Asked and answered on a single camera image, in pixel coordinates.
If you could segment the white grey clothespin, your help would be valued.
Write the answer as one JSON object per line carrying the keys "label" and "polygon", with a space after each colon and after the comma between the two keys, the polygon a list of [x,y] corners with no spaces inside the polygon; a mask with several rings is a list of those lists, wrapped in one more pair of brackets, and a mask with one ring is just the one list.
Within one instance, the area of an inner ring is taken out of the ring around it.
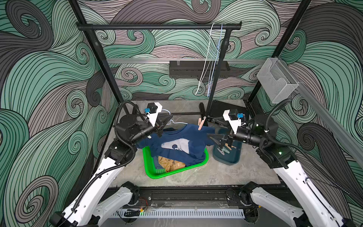
{"label": "white grey clothespin", "polygon": [[221,155],[225,155],[225,154],[229,154],[230,150],[227,147],[223,147],[223,148],[217,148],[217,150],[221,153]]}

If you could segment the pink white clothespin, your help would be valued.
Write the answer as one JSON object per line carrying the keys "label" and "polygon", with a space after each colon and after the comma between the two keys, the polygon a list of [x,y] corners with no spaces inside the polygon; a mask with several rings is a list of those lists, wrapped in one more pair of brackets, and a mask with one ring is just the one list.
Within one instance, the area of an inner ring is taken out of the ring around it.
{"label": "pink white clothespin", "polygon": [[199,131],[201,131],[201,129],[202,129],[204,123],[205,123],[205,120],[206,120],[205,116],[198,119],[198,130]]}

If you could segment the dark navy t-shirt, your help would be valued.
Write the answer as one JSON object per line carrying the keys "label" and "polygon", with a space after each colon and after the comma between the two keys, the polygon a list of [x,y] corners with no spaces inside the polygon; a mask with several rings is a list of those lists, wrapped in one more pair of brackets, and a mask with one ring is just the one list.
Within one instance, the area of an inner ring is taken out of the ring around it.
{"label": "dark navy t-shirt", "polygon": [[206,158],[205,148],[214,145],[208,134],[214,134],[215,128],[187,124],[184,128],[165,131],[161,137],[156,133],[137,144],[137,148],[149,147],[152,157],[164,157],[192,166]]}

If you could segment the tan yellow t-shirt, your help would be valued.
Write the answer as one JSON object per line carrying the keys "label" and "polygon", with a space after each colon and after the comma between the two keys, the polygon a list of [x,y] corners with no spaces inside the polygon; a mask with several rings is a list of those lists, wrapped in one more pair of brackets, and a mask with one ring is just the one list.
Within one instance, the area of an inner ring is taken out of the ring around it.
{"label": "tan yellow t-shirt", "polygon": [[161,156],[158,156],[158,163],[166,172],[173,172],[186,167],[186,165],[182,162]]}

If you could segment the white wire hanger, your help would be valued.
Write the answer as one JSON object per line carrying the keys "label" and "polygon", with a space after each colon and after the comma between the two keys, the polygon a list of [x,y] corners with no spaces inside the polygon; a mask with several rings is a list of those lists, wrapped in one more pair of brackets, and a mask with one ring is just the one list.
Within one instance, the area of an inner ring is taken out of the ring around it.
{"label": "white wire hanger", "polygon": [[211,46],[211,34],[212,34],[212,30],[213,30],[213,27],[214,27],[214,23],[211,25],[210,27],[210,31],[209,31],[209,38],[208,38],[208,48],[207,48],[207,54],[206,54],[206,57],[205,57],[205,60],[204,60],[204,64],[203,64],[203,69],[202,69],[202,73],[201,73],[201,76],[200,76],[200,79],[199,79],[199,82],[198,82],[198,86],[197,86],[197,90],[195,92],[195,95],[198,94],[199,92],[199,88],[201,86],[201,83],[205,77],[205,71],[206,71],[206,64],[207,64],[207,57],[209,56],[209,52],[210,52],[210,46]]}

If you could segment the light blue wire hanger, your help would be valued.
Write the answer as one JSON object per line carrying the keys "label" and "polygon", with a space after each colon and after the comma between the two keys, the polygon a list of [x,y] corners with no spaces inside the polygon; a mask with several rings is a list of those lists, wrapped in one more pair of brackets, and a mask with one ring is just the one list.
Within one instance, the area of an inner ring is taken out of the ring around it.
{"label": "light blue wire hanger", "polygon": [[213,75],[214,75],[217,60],[219,59],[221,42],[222,42],[222,31],[223,31],[223,24],[221,25],[219,40],[218,40],[218,44],[216,46],[216,57],[215,57],[215,60],[214,60],[214,63],[213,63],[213,68],[211,68],[211,72],[209,74],[207,97],[210,97],[210,91],[211,91],[211,87],[212,87],[212,79],[213,79]]}

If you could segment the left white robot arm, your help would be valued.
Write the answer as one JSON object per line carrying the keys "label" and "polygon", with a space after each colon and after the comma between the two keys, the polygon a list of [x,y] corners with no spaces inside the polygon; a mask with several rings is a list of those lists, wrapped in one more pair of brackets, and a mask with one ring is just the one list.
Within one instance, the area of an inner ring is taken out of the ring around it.
{"label": "left white robot arm", "polygon": [[111,183],[130,164],[137,144],[153,133],[161,136],[173,115],[163,112],[159,102],[149,103],[141,112],[136,104],[124,101],[114,119],[116,139],[105,152],[92,178],[64,211],[50,218],[53,227],[100,227],[124,205],[139,201],[139,187],[126,182],[110,197],[102,200]]}

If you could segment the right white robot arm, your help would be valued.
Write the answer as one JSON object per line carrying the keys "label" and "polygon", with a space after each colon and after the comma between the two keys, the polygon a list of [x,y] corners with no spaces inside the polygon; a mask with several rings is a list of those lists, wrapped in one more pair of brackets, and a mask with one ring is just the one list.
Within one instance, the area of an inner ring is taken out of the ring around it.
{"label": "right white robot arm", "polygon": [[257,154],[286,184],[300,204],[295,207],[271,195],[255,182],[249,182],[241,189],[243,203],[262,206],[291,227],[353,227],[354,222],[339,214],[314,185],[314,179],[307,176],[293,150],[299,151],[318,170],[321,168],[297,145],[280,142],[271,135],[278,124],[272,115],[291,102],[285,99],[275,105],[267,114],[262,114],[263,123],[257,117],[244,120],[238,110],[225,110],[212,121],[231,130],[230,134],[209,134],[219,150],[239,141],[257,147]]}

